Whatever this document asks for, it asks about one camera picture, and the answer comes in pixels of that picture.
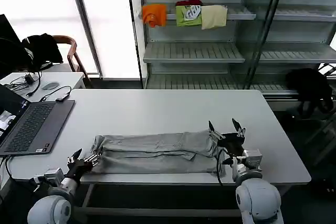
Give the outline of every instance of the orange cloth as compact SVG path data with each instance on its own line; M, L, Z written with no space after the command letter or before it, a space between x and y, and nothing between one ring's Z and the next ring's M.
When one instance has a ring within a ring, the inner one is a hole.
M142 6L142 19L151 27L166 26L166 6L161 4Z

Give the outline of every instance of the black monitor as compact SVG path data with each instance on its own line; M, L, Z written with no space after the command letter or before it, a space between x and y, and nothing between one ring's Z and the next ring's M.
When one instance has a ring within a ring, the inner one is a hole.
M0 84L0 144L30 104L12 90Z
M30 66L31 60L4 14L0 14L0 79L16 69Z

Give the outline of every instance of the white table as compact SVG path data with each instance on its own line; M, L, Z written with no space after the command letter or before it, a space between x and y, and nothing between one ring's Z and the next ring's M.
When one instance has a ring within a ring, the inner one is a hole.
M90 150L99 134L158 134L207 129L234 132L231 118L246 127L244 148L263 154L264 179L277 186L306 184L311 177L272 110L256 90L81 90L71 93L76 104L53 151L15 157L13 177L28 180L49 168L67 169L67 157ZM233 185L232 171L222 178ZM210 174L86 175L86 184L218 185Z
M0 80L0 84L10 84L11 81L19 78L19 77L24 77L26 73L23 72L16 72L16 73L11 73L2 80ZM34 80L38 78L38 74L32 74ZM17 91L17 94L21 95L25 99L29 100L30 102L38 102L43 96L46 94L49 94L53 92L54 90L62 87L62 86L70 86L72 89L78 89L78 88L85 88L85 85L83 83L83 77L84 74L82 72L43 72L42 77L41 77L41 84L39 89L31 96L27 97L26 94L34 91L35 88L38 85L38 81L35 81L29 88ZM25 79L20 78L16 82L23 82ZM59 86L53 90L42 90L42 87L47 85L48 83L51 82L58 82ZM48 101L53 101L60 97L62 94L67 93L69 91L69 88L64 88L61 89L51 96L48 97Z

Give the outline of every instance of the computer mouse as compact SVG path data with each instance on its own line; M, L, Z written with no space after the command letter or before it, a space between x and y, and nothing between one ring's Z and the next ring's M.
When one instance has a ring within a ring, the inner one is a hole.
M54 88L57 88L59 86L58 82L51 82L48 83L47 85L45 85L44 87L42 87L43 90L52 90Z

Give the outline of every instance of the wooden chair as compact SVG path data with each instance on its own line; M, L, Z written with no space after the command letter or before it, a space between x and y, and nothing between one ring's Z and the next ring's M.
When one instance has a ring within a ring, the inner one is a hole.
M80 61L77 53L76 53L76 49L77 49L77 43L74 39L68 37L68 36L64 36L64 35L53 35L53 38L55 39L57 44L68 44L70 45L70 50L68 52L68 61L69 61L69 65L70 68L73 72L83 72L85 78L87 79L87 83L90 85L91 88L93 88L92 82L88 76L88 73L85 71L85 68L82 64L82 62ZM76 67L76 65L74 64L73 61L73 57L75 58L78 67Z

